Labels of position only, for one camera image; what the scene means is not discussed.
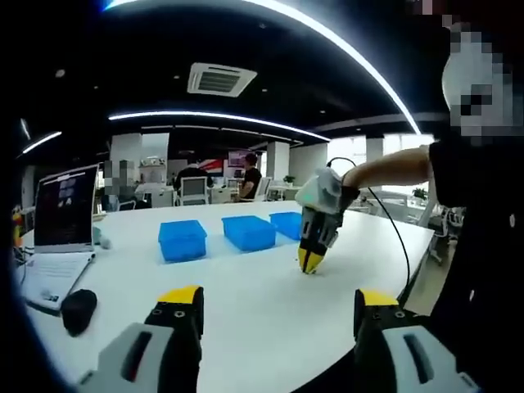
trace monitor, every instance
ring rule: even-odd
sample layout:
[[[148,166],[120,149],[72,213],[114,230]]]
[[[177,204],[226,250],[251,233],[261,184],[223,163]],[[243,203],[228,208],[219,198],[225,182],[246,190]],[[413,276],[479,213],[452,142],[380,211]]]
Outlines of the monitor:
[[[230,151],[228,153],[229,168],[244,168],[244,159],[251,151]]]
[[[93,250],[93,201],[98,165],[69,170],[38,183],[34,251]]]

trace laptop keyboard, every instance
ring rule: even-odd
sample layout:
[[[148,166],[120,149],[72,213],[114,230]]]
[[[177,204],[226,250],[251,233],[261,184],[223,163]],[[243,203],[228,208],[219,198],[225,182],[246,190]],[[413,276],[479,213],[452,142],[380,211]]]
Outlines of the laptop keyboard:
[[[69,278],[78,271],[78,261],[73,260],[39,260],[34,262],[31,269],[46,277]]]

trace black mouse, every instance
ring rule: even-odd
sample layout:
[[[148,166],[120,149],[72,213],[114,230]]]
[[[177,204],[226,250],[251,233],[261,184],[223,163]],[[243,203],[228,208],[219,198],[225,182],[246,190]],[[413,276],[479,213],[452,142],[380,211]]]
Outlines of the black mouse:
[[[97,295],[88,289],[70,293],[61,305],[64,328],[76,337],[88,328],[94,310],[97,308]]]

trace black ceiling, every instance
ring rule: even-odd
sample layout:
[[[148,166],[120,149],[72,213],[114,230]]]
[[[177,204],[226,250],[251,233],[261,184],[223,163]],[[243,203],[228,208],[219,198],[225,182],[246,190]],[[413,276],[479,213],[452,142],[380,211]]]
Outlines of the black ceiling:
[[[284,129],[233,120],[162,116],[109,121],[135,111],[208,111],[313,130],[341,120],[400,113],[378,83],[340,48],[303,24],[239,0],[142,0],[102,12],[101,2],[51,2],[24,15],[31,31],[18,49],[13,129],[19,149],[33,139],[63,134],[25,160],[98,160],[116,133],[165,132],[151,125],[204,125],[321,142]],[[446,112],[440,77],[449,35],[440,18],[412,16],[403,2],[294,2],[335,30],[384,76],[412,113]],[[191,64],[208,62],[258,73],[240,97],[187,93]],[[64,70],[61,78],[58,70]],[[432,133],[434,124],[421,123]],[[326,133],[409,131],[405,122]],[[268,137],[209,129],[173,129],[177,151],[247,148]]]

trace office chair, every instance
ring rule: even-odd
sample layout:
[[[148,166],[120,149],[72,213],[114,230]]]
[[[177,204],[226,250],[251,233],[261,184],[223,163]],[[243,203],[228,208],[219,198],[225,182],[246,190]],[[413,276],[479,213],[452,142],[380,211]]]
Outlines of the office chair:
[[[181,206],[209,205],[206,176],[181,178],[180,184],[180,198],[178,201]]]
[[[109,195],[109,209],[107,211],[134,210],[136,201],[120,202],[116,195]]]
[[[255,197],[253,199],[241,198],[240,200],[245,202],[262,202],[267,200],[270,184],[271,178],[261,178],[255,191]]]

